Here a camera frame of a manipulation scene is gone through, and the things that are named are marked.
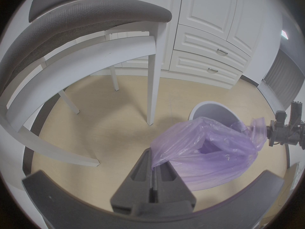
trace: motor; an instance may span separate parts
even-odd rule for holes
[[[275,121],[270,121],[267,126],[267,138],[269,146],[276,144],[299,145],[305,150],[305,124],[302,118],[302,103],[293,101],[291,103],[291,112],[289,124],[285,125],[287,114],[285,111],[277,111]]]

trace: plastic bag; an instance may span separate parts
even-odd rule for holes
[[[167,161],[191,191],[212,188],[242,175],[267,140],[265,118],[227,127],[199,117],[170,127],[150,144],[152,168]]]

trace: chair leg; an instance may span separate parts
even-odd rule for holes
[[[119,89],[119,84],[117,83],[115,67],[113,65],[113,66],[110,66],[109,68],[110,68],[110,72],[111,72],[111,78],[112,78],[114,89],[117,91]]]
[[[68,98],[67,94],[61,90],[59,93],[60,97],[66,102],[66,104],[72,109],[72,111],[76,114],[79,113],[79,109],[75,106],[74,103]]]
[[[156,23],[149,31],[155,37],[156,54],[148,56],[147,124],[152,125],[155,118],[161,66],[166,40],[166,23]]]

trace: gray curtain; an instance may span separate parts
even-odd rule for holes
[[[282,50],[278,51],[271,69],[264,78],[285,109],[295,100],[304,79],[299,67]]]

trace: metal handle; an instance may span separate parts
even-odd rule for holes
[[[218,72],[217,70],[213,70],[211,68],[208,68],[208,71],[212,71],[213,73],[217,73]]]
[[[227,52],[225,52],[225,51],[223,51],[223,50],[221,50],[221,49],[217,49],[217,51],[222,52],[222,53],[224,53],[225,55],[228,54]]]

